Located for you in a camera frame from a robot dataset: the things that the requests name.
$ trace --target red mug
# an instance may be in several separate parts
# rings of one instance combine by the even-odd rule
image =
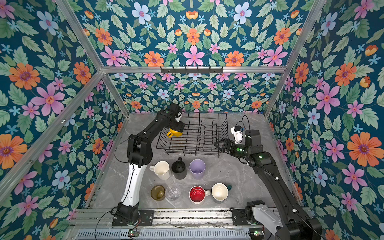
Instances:
[[[204,202],[206,196],[209,196],[211,191],[205,191],[201,186],[194,186],[189,191],[189,199],[193,204],[199,205]]]

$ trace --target diagonal metal beam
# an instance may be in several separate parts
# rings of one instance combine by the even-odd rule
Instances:
[[[209,70],[210,67],[163,67],[164,71],[172,73],[174,70]],[[212,73],[214,70],[220,70],[221,67],[211,67]],[[285,66],[254,66],[254,67],[223,67],[225,73],[283,73],[285,72]],[[161,73],[161,68],[157,67],[103,67],[104,73]]]
[[[110,91],[112,97],[114,98],[116,104],[119,106],[120,111],[122,111],[122,114],[124,115],[124,117],[127,118],[129,115],[128,109],[125,106],[125,104],[121,98],[121,95],[118,92],[116,86],[113,84],[112,79],[109,76],[109,74],[105,73],[103,76],[103,80],[104,80],[105,85],[107,85],[107,88],[109,89],[109,91]]]
[[[80,90],[80,92],[72,99],[65,109],[55,118],[51,125],[40,135],[33,143],[23,157],[15,164],[13,168],[5,175],[0,182],[0,205],[9,196],[12,190],[20,182],[32,167],[33,163],[45,151],[47,145],[51,143],[53,138],[59,133],[64,123],[84,102],[86,96],[96,87],[103,74],[96,72],[89,82]]]
[[[76,14],[71,8],[71,5],[68,3],[67,0],[56,0],[55,2],[58,5],[60,11],[63,13],[72,31],[75,33],[81,46],[84,48],[85,52],[87,53],[89,59],[92,61],[96,70],[100,71],[101,68],[103,67],[103,63],[101,62],[99,55],[97,54],[96,50],[93,48],[87,35],[85,35],[84,28],[82,27]]]
[[[271,112],[274,104],[276,103],[279,94],[281,90],[284,87],[285,80],[289,77],[289,74],[292,71],[293,65],[297,61],[297,58],[299,56],[299,53],[301,52],[301,49],[304,47],[305,42],[307,41],[307,38],[312,31],[312,28],[324,6],[327,0],[315,0],[312,8],[307,16],[307,19],[305,20],[305,23],[303,25],[303,28],[301,30],[300,36],[297,39],[297,42],[295,46],[292,49],[292,52],[288,58],[287,65],[286,65],[286,71],[283,73],[283,75],[280,77],[279,82],[277,83],[275,90],[272,93],[272,96],[268,103],[268,108],[266,109],[264,115],[268,117],[269,113]]]

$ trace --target black wire dish rack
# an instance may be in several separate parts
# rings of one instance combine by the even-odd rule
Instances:
[[[228,138],[226,113],[183,113],[180,121],[185,123],[180,137],[167,137],[169,129],[164,128],[156,148],[170,153],[205,154],[219,156],[215,142]]]

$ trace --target mug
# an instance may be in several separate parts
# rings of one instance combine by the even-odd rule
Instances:
[[[201,159],[195,159],[189,164],[189,170],[192,172],[192,176],[196,180],[200,180],[204,176],[205,163]]]
[[[179,157],[177,161],[172,163],[172,172],[175,175],[175,178],[181,180],[184,179],[187,176],[187,170],[185,169],[185,163],[183,162],[182,158]]]
[[[225,186],[222,183],[216,183],[212,187],[212,196],[216,203],[222,203],[228,196],[228,191],[231,190],[232,186]]]
[[[211,195],[211,191],[205,191],[201,186],[194,186],[189,190],[189,199],[195,205],[200,205],[204,202],[206,196]]]
[[[164,187],[162,185],[154,186],[151,190],[151,197],[156,201],[163,200],[166,197]]]
[[[160,161],[155,166],[150,166],[149,169],[162,180],[167,180],[170,177],[170,168],[166,161]]]

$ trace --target purple mug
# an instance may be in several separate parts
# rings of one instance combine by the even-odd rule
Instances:
[[[189,170],[192,173],[194,179],[200,180],[204,176],[205,163],[201,159],[195,159],[189,165]]]

